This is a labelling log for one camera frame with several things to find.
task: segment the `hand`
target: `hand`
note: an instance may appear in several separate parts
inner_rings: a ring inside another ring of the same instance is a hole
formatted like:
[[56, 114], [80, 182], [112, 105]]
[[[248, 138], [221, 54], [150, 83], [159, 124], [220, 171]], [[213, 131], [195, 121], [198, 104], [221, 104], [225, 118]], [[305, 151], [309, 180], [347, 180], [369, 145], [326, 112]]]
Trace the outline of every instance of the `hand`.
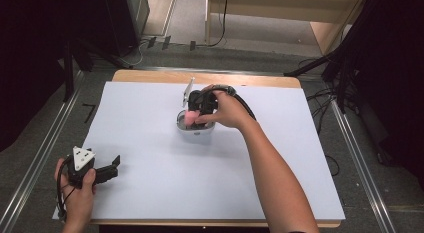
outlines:
[[[56, 165], [54, 178], [57, 181], [57, 174], [64, 159], [59, 159]], [[74, 189], [69, 185], [68, 178], [65, 174], [61, 175], [60, 186], [66, 199], [67, 219], [63, 232], [83, 232], [85, 227], [91, 220], [91, 212], [93, 210], [95, 187], [93, 186], [96, 179], [96, 171], [90, 169], [85, 174], [82, 188]]]
[[[212, 87], [213, 85], [210, 85], [203, 90], [208, 90]], [[213, 94], [218, 100], [218, 110], [214, 114], [199, 116], [195, 120], [196, 124], [219, 122], [224, 126], [241, 130], [244, 125], [255, 121], [234, 97], [223, 91], [213, 91]]]

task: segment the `white paper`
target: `white paper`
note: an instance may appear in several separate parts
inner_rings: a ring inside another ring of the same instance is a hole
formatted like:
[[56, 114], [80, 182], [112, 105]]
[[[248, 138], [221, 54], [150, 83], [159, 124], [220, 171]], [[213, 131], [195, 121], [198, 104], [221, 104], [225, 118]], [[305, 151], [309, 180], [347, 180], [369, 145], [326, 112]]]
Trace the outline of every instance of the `white paper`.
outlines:
[[[193, 90], [204, 85], [194, 85]], [[95, 167], [121, 155], [97, 187], [93, 219], [265, 219], [241, 134], [216, 124], [183, 136], [184, 84], [108, 82], [83, 148]], [[299, 179], [317, 220], [345, 219], [302, 89], [236, 87]]]

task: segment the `pink object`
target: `pink object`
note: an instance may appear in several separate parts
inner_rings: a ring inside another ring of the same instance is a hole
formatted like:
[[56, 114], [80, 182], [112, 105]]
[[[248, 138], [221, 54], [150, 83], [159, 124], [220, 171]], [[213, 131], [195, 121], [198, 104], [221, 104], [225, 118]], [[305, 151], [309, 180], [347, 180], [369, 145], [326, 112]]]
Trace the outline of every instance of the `pink object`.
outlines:
[[196, 120], [197, 117], [199, 117], [200, 111], [189, 111], [186, 110], [184, 114], [184, 124], [186, 126], [190, 126], [194, 123], [194, 120]]

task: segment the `person's left hand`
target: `person's left hand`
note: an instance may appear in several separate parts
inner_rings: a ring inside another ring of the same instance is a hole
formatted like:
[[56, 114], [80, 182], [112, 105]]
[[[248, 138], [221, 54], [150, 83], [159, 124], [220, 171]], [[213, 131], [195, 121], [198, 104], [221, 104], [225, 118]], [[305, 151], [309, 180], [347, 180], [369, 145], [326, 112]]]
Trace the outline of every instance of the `person's left hand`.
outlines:
[[[57, 181], [57, 174], [64, 159], [59, 159], [56, 165], [54, 178]], [[93, 210], [95, 187], [93, 186], [96, 179], [96, 171], [88, 170], [85, 174], [82, 188], [74, 189], [69, 185], [68, 178], [65, 174], [61, 175], [60, 187], [62, 189], [63, 199], [66, 199], [67, 218], [63, 232], [83, 232], [85, 227], [91, 220], [91, 212]]]

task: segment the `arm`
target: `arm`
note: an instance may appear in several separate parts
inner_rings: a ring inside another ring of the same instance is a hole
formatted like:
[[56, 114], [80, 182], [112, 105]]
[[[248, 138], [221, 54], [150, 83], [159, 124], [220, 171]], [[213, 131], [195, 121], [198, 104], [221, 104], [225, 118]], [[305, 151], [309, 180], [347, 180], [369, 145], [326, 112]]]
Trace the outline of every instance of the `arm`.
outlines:
[[[60, 159], [56, 165], [55, 179], [59, 172], [64, 159]], [[63, 227], [63, 233], [81, 233], [84, 232], [91, 219], [91, 212], [93, 210], [95, 187], [93, 187], [94, 180], [96, 179], [96, 171], [90, 169], [84, 176], [83, 185], [81, 189], [75, 189], [69, 185], [68, 178], [62, 174], [60, 185], [64, 198], [66, 200], [67, 219]]]
[[219, 122], [237, 128], [246, 141], [256, 189], [271, 232], [318, 232], [309, 202], [290, 167], [266, 137], [259, 123], [224, 92], [214, 91], [219, 109], [196, 123]]

